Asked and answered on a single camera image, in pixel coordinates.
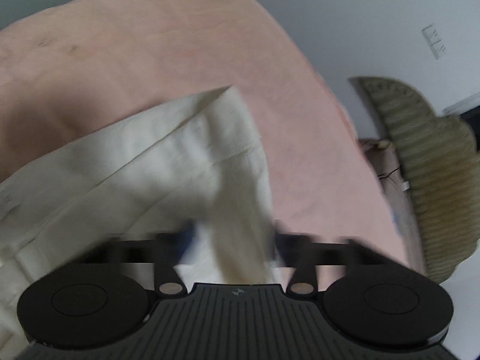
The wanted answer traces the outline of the white cream pants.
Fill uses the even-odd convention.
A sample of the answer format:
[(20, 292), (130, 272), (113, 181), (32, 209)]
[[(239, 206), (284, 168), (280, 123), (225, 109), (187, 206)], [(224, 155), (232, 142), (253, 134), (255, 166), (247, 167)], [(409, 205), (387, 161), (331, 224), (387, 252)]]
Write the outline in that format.
[(123, 119), (1, 183), (1, 357), (28, 342), (16, 316), (33, 281), (109, 236), (199, 225), (181, 269), (223, 284), (270, 284), (272, 198), (260, 134), (234, 87)]

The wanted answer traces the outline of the olive upholstered headboard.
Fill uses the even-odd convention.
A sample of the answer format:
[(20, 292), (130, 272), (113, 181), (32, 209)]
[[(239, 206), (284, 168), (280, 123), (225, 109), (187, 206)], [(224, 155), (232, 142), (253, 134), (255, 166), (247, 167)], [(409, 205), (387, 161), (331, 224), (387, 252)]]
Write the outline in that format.
[(415, 88), (388, 77), (353, 78), (394, 144), (409, 183), (426, 273), (442, 283), (479, 241), (479, 153), (469, 125), (438, 116)]

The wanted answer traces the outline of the pink bed sheet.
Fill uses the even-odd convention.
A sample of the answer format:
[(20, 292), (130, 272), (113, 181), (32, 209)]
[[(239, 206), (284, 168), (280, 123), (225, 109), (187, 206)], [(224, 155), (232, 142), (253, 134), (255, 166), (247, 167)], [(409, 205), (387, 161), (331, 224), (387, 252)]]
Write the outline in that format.
[(407, 252), (347, 111), (255, 0), (76, 0), (1, 31), (1, 177), (160, 103), (236, 86), (274, 214), (296, 232)]

